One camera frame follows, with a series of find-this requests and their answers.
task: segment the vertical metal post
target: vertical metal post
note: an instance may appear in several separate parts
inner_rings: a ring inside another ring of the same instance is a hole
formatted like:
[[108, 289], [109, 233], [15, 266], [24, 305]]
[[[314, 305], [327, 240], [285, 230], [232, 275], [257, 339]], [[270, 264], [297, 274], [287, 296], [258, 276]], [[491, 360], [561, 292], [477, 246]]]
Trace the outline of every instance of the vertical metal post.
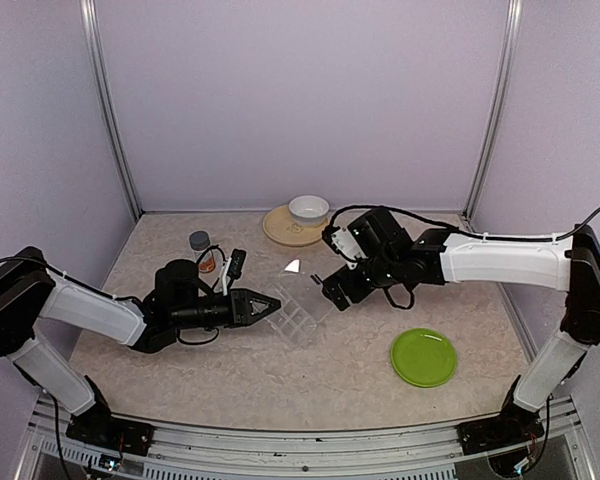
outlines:
[[491, 104], [491, 112], [489, 113], [489, 122], [485, 133], [484, 141], [482, 142], [482, 150], [480, 152], [480, 161], [473, 179], [471, 192], [464, 209], [464, 216], [468, 220], [472, 220], [478, 201], [484, 188], [484, 183], [487, 178], [489, 164], [493, 157], [493, 149], [498, 135], [498, 128], [504, 111], [504, 104], [507, 95], [507, 87], [511, 68], [513, 66], [513, 57], [516, 49], [516, 41], [518, 40], [518, 31], [520, 30], [520, 16], [522, 13], [522, 0], [509, 0], [509, 12], [507, 15], [507, 25], [504, 34], [504, 42], [502, 44], [502, 53], [500, 55], [500, 67], [498, 70], [498, 78], [496, 81], [496, 91]]
[[122, 148], [120, 140], [120, 131], [113, 112], [113, 103], [111, 101], [111, 92], [107, 83], [107, 73], [102, 55], [102, 45], [100, 43], [100, 34], [98, 32], [98, 19], [96, 17], [95, 0], [80, 0], [82, 10], [82, 23], [84, 25], [85, 35], [87, 37], [87, 46], [91, 56], [93, 73], [95, 75], [100, 107], [102, 115], [109, 134], [109, 141], [113, 156], [116, 163], [116, 168], [120, 176], [122, 188], [124, 190], [125, 199], [133, 219], [137, 222], [143, 214], [140, 206], [140, 200], [133, 183], [129, 164]]

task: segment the bowl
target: bowl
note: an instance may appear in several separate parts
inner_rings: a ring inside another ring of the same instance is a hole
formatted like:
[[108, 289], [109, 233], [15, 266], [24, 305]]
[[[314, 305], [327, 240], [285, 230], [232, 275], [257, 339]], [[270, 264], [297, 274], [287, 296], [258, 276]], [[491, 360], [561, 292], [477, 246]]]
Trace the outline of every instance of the bowl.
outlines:
[[289, 202], [289, 211], [298, 225], [316, 227], [327, 218], [329, 203], [314, 195], [303, 195]]

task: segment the marble table surface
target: marble table surface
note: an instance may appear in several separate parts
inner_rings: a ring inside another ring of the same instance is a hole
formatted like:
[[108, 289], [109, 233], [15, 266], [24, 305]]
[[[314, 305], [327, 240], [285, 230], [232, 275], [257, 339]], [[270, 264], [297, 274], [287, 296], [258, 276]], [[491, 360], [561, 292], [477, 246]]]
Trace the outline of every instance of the marble table surface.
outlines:
[[[354, 218], [347, 215], [341, 224]], [[458, 222], [454, 215], [431, 217]], [[145, 215], [105, 290], [142, 298], [157, 269], [192, 257], [188, 236], [201, 229], [227, 252], [236, 247], [248, 252], [236, 287], [262, 288], [294, 259], [301, 260], [303, 271], [323, 278], [343, 265], [322, 242], [298, 249], [275, 244], [262, 230], [263, 218], [261, 213]], [[414, 238], [426, 228], [400, 221]], [[215, 273], [202, 278], [211, 283]], [[396, 300], [405, 297], [396, 292]], [[391, 344], [415, 327], [441, 332], [457, 350], [456, 374], [441, 387], [417, 388], [393, 371]], [[204, 336], [183, 334], [187, 340]], [[375, 292], [345, 312], [330, 311], [310, 342], [298, 348], [290, 348], [266, 320], [221, 330], [206, 346], [175, 344], [152, 355], [85, 331], [71, 364], [96, 382], [115, 412], [268, 430], [394, 427], [491, 413], [526, 366], [496, 286], [477, 282], [419, 286], [408, 312], [392, 309], [382, 292]]]

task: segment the gray bottle cap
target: gray bottle cap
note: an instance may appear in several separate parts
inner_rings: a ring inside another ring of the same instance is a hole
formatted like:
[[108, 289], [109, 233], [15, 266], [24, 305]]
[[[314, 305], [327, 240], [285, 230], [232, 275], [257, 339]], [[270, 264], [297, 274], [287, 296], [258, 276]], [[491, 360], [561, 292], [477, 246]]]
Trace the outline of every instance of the gray bottle cap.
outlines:
[[189, 235], [189, 245], [191, 245], [193, 250], [204, 250], [205, 248], [209, 248], [211, 246], [209, 234], [202, 230], [193, 232]]

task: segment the wall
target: wall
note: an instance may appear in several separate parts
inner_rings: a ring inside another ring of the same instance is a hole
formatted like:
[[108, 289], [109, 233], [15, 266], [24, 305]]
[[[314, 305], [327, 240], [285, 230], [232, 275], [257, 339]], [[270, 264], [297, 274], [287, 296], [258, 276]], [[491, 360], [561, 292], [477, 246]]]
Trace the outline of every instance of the wall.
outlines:
[[506, 1], [98, 2], [145, 210], [456, 210], [495, 88]]
[[[476, 226], [565, 231], [600, 204], [600, 2], [524, 2], [518, 49]], [[600, 216], [592, 223], [600, 240]], [[564, 295], [511, 287], [537, 345]], [[600, 346], [570, 382], [600, 465]]]
[[[0, 257], [33, 244], [100, 284], [132, 228], [77, 2], [0, 2]], [[76, 332], [45, 325], [68, 354]], [[36, 393], [0, 358], [0, 479]]]

